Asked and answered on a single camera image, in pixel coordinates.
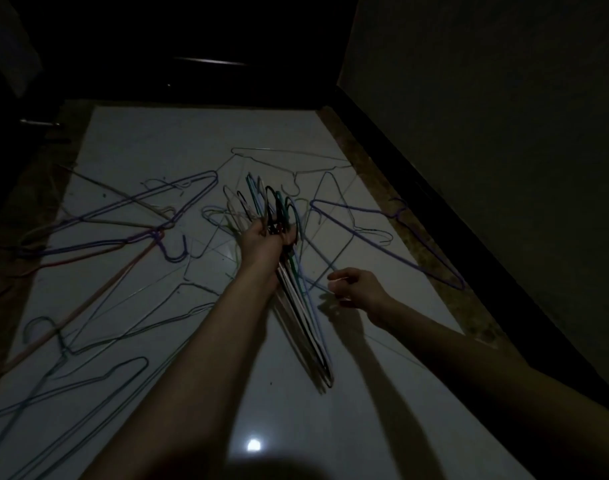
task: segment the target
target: bundle of hangers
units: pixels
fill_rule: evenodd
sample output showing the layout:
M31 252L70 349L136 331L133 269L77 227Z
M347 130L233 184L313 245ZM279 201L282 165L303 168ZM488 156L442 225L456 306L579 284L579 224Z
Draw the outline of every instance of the bundle of hangers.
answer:
M261 219L264 232L269 234L288 233L293 225L289 222L289 209L293 210L296 220L296 240L293 244L283 247L277 270L278 281L280 282L280 290L277 293L277 297L291 316L291 319L300 325L300 329L308 343L306 350L315 362L322 380L328 387L332 387L333 370L331 357L324 341L316 307L313 306L313 301L304 279L300 256L294 246L298 238L301 238L301 220L298 209L296 209L294 201L290 196L283 197L279 191L276 192L270 186L265 186L262 183L261 177L254 180L251 173L249 173L246 177L246 182L252 195L255 211L249 206L245 196L240 191L234 194L227 186L223 187L227 197L227 210L238 232L245 232L255 219ZM230 199L227 191L240 203L244 212L236 211L234 202ZM273 197L273 204L269 201L269 195Z

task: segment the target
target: hand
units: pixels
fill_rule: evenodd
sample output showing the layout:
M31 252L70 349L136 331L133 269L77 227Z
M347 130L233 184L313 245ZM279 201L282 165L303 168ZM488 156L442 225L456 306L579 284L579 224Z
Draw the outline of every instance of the hand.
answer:
M380 310L392 298L384 291L373 273L355 267L346 267L334 271L327 276L327 279L329 291L336 298L344 298L339 302L340 306L364 310L375 325L383 327Z
M296 227L292 226L289 233L266 236L262 235L262 221L257 219L240 236L240 249L243 262L240 273L253 274L259 283L267 283L271 292L278 286L276 269L282 253L282 246L292 244L296 239Z

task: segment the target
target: person's right hand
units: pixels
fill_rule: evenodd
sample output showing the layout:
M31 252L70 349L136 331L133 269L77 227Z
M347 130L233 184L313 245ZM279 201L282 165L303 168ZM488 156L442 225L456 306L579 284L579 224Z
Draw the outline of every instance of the person's right hand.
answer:
M344 298L340 306L364 310L372 322L381 325L380 310L391 297L371 271L346 267L327 276L327 287L337 298Z

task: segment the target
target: floor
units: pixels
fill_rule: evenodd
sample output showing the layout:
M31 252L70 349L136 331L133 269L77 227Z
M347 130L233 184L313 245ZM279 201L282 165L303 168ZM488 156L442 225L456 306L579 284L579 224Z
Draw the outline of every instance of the floor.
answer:
M160 252L148 253L136 273L127 275L100 305L87 310L87 325L83 327L85 321L79 319L66 329L72 338L68 335L65 339L71 340L70 344L76 341L79 347L130 327L185 314L196 303L213 301L213 292L221 291L236 271L236 245L226 233L205 222L200 209L223 205L224 184L245 191L247 172L260 174L266 184L283 185L285 192L295 193L298 188L294 176L284 169L303 171L297 185L300 196L308 200L317 193L319 199L338 202L342 195L350 205L358 207L379 207L385 212L398 208L396 202L389 200L395 197L392 188L329 109L316 114L112 107L71 101L64 104L59 120L66 124L65 133L71 143L46 145L20 177L0 215L0 244L17 242L27 230L61 217L63 208L78 214L118 199L110 191L101 191L65 171L51 169L50 163L75 162L77 171L129 194L142 191L142 182L156 184L148 182L149 178L169 182L220 167L217 187L165 237L169 255L182 252L185 235L192 253L204 251L202 257L170 264ZM290 148L327 155L333 160L258 150L238 150L244 157L232 157L230 148L234 144L246 148ZM321 169L329 169L337 185L327 176L321 180ZM53 184L48 178L50 173ZM178 209L206 184L201 181L186 190L172 189L151 203ZM298 204L302 204L300 212L304 214L306 203ZM352 217L343 209L323 209L346 225L352 224ZM107 217L154 222L147 211L132 205ZM387 219L375 214L353 218L356 225L389 232L390 251L417 262L440 278L452 278L403 226L391 226ZM431 243L412 215L404 215L404 222ZM108 233L115 237L133 231L77 225L52 234L49 245L105 239ZM329 219L318 221L315 216L308 221L306 233L328 257L338 255L349 239L348 233ZM146 245L132 244L90 260L44 268L30 278L12 276L32 270L35 262L11 259L8 251L0 250L0 367L8 356L24 348L21 331L28 322L40 315L57 319L66 316ZM301 255L305 274L317 278L324 273L325 263L310 246L304 247ZM46 258L43 264L50 260L53 258ZM499 353L519 357L471 290L453 290L426 278L359 239L350 242L336 265L371 269L395 298L488 343ZM183 276L213 292L191 286L177 288ZM314 295L324 303L320 292ZM163 306L155 308L167 297ZM193 312L188 319L157 328L155 335L142 333L112 343L102 354L96 355L97 350L93 349L62 365L53 377L47 378L49 384L40 385L43 392L60 386L65 387L65 392L24 408L18 418L2 416L11 417L13 422L0 420L0 434L4 433L4 441L0 442L0 478L79 475L202 317L204 313ZM303 369L280 321L270 313L230 440L232 468L253 457L278 459L286 469L311 470L311 477L323 478L407 478L419 471L437 478L529 477L421 363L396 340L373 327L366 317L341 317L332 326L322 315L321 325L338 378L334 387L325 392ZM41 332L32 331L36 336ZM0 409L31 393L37 378L50 370L57 358L55 344L48 344L5 376L0 381ZM102 381L93 380L101 377ZM89 411L94 414L85 416ZM40 434L27 435L24 431Z

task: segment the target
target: person's left arm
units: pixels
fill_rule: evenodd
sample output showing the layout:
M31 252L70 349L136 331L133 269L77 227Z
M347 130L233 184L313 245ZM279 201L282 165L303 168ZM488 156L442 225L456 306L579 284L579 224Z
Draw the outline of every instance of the person's left arm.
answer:
M218 474L232 397L277 287L275 270L287 240L263 237L261 229L255 221L243 234L236 278L83 480Z

